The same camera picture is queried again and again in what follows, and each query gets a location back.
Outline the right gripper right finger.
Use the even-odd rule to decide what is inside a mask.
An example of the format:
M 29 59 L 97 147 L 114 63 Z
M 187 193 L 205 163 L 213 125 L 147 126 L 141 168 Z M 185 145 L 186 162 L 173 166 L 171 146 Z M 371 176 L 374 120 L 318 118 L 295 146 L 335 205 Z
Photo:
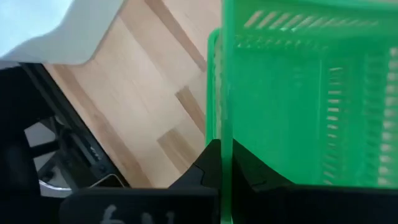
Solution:
M 320 188 L 298 185 L 233 141 L 234 224 L 333 224 Z

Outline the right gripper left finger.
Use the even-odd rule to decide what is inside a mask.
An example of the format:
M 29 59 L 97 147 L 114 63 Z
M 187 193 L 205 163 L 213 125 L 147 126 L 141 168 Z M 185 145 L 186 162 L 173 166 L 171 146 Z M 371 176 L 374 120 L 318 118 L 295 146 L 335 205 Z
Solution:
M 221 141 L 213 139 L 171 189 L 189 187 L 221 188 Z

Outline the green slotted plastic basket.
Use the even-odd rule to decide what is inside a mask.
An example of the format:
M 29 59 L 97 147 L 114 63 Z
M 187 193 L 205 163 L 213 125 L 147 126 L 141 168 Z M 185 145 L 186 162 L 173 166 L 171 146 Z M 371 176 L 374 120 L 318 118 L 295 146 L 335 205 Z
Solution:
M 223 0 L 222 156 L 233 141 L 333 224 L 398 224 L 398 0 Z
M 220 110 L 220 48 L 218 37 L 220 30 L 213 30 L 208 37 L 207 52 L 207 81 L 206 81 L 206 121 L 205 144 L 221 136 L 221 110 Z

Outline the white plastic bin cut front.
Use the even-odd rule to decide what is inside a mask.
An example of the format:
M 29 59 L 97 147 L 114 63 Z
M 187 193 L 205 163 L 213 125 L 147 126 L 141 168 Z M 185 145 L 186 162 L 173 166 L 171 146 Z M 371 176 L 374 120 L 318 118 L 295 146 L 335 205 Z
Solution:
M 79 65 L 125 0 L 0 0 L 0 61 Z

